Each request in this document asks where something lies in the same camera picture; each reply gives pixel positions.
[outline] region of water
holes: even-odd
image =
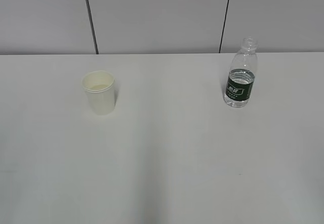
[[[254,74],[248,70],[244,69],[233,69],[229,72],[229,78],[239,84],[250,84],[254,82]],[[235,101],[231,98],[229,98],[226,93],[224,94],[224,101],[227,105],[233,107],[233,108],[241,108],[245,106],[249,99],[246,99],[244,101]]]

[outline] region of paper cup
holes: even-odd
[[[106,71],[93,71],[84,76],[82,86],[97,115],[106,115],[114,110],[114,82],[113,75]]]

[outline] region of white wall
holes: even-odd
[[[0,0],[0,54],[93,54],[85,0]]]
[[[324,51],[324,0],[230,0],[222,52],[245,36],[259,52]]]
[[[227,0],[90,0],[99,53],[216,53]],[[94,54],[85,0],[0,0],[0,54]],[[324,51],[324,0],[230,0],[222,52]]]
[[[215,53],[227,0],[89,0],[99,53]]]

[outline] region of bottle neck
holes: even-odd
[[[248,48],[244,48],[244,47],[242,47],[242,48],[240,49],[240,53],[241,53],[241,54],[245,54],[245,55],[252,55],[252,54],[255,54],[255,50],[256,50],[256,49],[248,49]]]

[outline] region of panel seam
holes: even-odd
[[[94,46],[95,46],[96,54],[98,55],[99,54],[99,51],[98,51],[98,45],[97,45],[95,27],[94,27],[93,21],[92,21],[92,14],[91,14],[89,0],[86,0],[86,4],[87,4],[88,17],[89,17],[89,22],[90,22],[90,27],[91,27],[92,39],[93,39],[93,43],[94,43]]]
[[[226,19],[227,19],[228,5],[229,5],[229,0],[227,0],[225,17],[224,17],[224,24],[223,24],[223,30],[222,30],[222,36],[221,36],[221,42],[219,44],[219,51],[218,51],[218,53],[221,53],[221,50],[222,50],[222,43],[223,43],[223,36],[224,36],[224,31],[225,31]]]

